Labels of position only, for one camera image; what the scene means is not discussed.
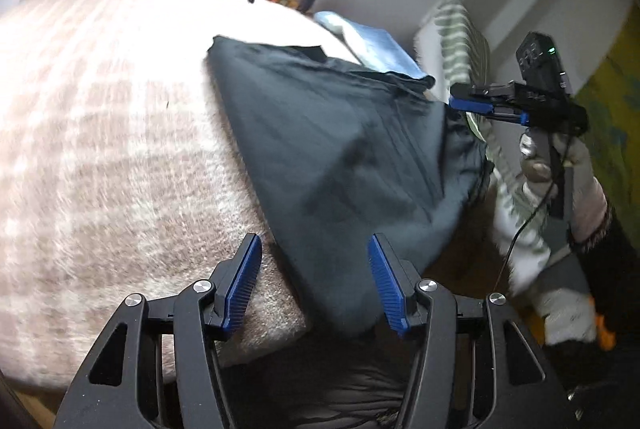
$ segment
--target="wire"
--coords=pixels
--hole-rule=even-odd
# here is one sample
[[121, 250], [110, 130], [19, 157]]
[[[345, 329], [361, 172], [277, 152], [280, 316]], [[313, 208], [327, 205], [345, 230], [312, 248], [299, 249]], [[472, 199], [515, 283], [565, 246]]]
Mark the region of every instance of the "wire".
[[509, 245], [509, 250], [507, 250], [507, 255], [504, 257], [504, 261], [502, 262], [502, 266], [500, 267], [500, 272], [498, 272], [498, 279], [495, 280], [495, 285], [493, 290], [496, 290], [498, 288], [498, 284], [500, 283], [500, 279], [502, 278], [502, 273], [504, 272], [504, 269], [507, 267], [507, 264], [509, 263], [511, 252], [513, 251], [513, 247], [515, 247], [516, 245], [516, 241], [518, 240], [518, 237], [522, 234], [522, 231], [524, 231], [524, 229], [527, 228], [527, 225], [530, 224], [531, 220], [536, 217], [540, 209], [542, 209], [542, 206], [546, 205], [546, 201], [548, 200], [549, 195], [551, 194], [551, 191], [554, 188], [554, 185], [558, 183], [558, 179], [562, 176], [562, 167], [564, 166], [566, 157], [569, 154], [569, 146], [571, 146], [571, 142], [573, 141], [573, 139], [574, 137], [570, 136], [569, 140], [566, 143], [566, 148], [564, 149], [564, 154], [562, 155], [562, 160], [560, 162], [560, 170], [558, 171], [558, 174], [556, 174], [551, 180], [551, 183], [549, 184], [549, 189], [546, 190], [545, 195], [542, 197], [542, 200], [540, 200], [540, 203], [536, 206], [535, 209], [533, 209], [533, 212], [529, 215], [529, 218], [525, 220], [525, 222], [520, 226], [520, 228], [516, 231], [515, 235], [513, 236], [513, 239], [511, 240], [511, 245]]

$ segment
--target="blue gripper pad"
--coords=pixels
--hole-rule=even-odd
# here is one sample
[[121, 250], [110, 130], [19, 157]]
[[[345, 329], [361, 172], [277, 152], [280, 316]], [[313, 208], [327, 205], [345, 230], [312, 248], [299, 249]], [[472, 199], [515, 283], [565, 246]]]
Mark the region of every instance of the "blue gripper pad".
[[261, 263], [262, 243], [260, 242], [260, 236], [254, 234], [244, 254], [241, 255], [241, 261], [237, 266], [238, 271], [236, 271], [229, 284], [225, 297], [225, 314], [221, 328], [227, 336], [231, 336], [233, 332], [242, 326], [244, 312], [249, 304], [251, 292], [254, 290]]
[[413, 286], [406, 282], [400, 261], [383, 234], [374, 234], [368, 249], [369, 265], [386, 320], [391, 329], [402, 337], [410, 330], [407, 296], [413, 296]]

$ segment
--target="hand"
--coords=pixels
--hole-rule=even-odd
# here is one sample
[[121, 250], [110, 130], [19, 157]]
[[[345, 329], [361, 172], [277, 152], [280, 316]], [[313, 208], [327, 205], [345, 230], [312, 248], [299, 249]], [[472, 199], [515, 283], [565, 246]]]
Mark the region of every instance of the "hand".
[[[571, 230], [576, 241], [584, 241], [600, 226], [607, 212], [607, 199], [600, 183], [593, 176], [587, 146], [579, 139], [572, 138], [567, 151], [569, 138], [566, 135], [556, 133], [552, 140], [560, 158], [566, 153], [564, 164], [574, 168], [574, 214]], [[551, 168], [536, 152], [536, 147], [527, 133], [520, 137], [520, 154], [520, 167], [527, 179], [522, 190], [533, 205], [538, 205], [552, 184]], [[553, 189], [550, 197], [556, 193], [557, 190]]]
[[536, 313], [545, 320], [545, 343], [596, 340], [596, 310], [590, 297], [568, 288], [529, 291]]

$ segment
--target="beige blanket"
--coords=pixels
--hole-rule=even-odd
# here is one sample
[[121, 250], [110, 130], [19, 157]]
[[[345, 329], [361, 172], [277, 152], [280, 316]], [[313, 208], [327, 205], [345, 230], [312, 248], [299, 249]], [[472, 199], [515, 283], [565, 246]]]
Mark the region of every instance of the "beige blanket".
[[68, 386], [126, 295], [180, 292], [233, 255], [245, 232], [262, 236], [262, 270], [223, 364], [308, 327], [210, 88], [203, 60], [217, 34], [321, 44], [354, 60], [311, 20], [263, 0], [25, 0], [0, 17], [8, 377]]

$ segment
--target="black gripper frame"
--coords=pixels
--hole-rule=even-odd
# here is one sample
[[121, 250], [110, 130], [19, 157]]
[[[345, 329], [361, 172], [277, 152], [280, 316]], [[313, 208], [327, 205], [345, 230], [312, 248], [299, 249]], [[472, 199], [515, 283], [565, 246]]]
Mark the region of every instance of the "black gripper frame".
[[[208, 281], [196, 281], [178, 295], [152, 301], [140, 294], [129, 295], [78, 369], [54, 429], [165, 427], [163, 334], [174, 336], [184, 428], [234, 429], [214, 341], [226, 340], [238, 327], [261, 258], [260, 238], [247, 234], [236, 255], [219, 263]], [[239, 281], [244, 284], [240, 292]], [[225, 304], [234, 293], [239, 307]]]
[[[558, 377], [503, 295], [481, 300], [453, 295], [435, 282], [435, 289], [427, 287], [431, 280], [421, 279], [411, 262], [398, 259], [384, 235], [375, 238], [402, 294], [415, 300], [415, 309], [407, 311], [410, 330], [404, 337], [415, 340], [419, 350], [396, 429], [576, 427]], [[465, 412], [453, 423], [456, 340], [462, 334], [470, 343], [472, 376]]]

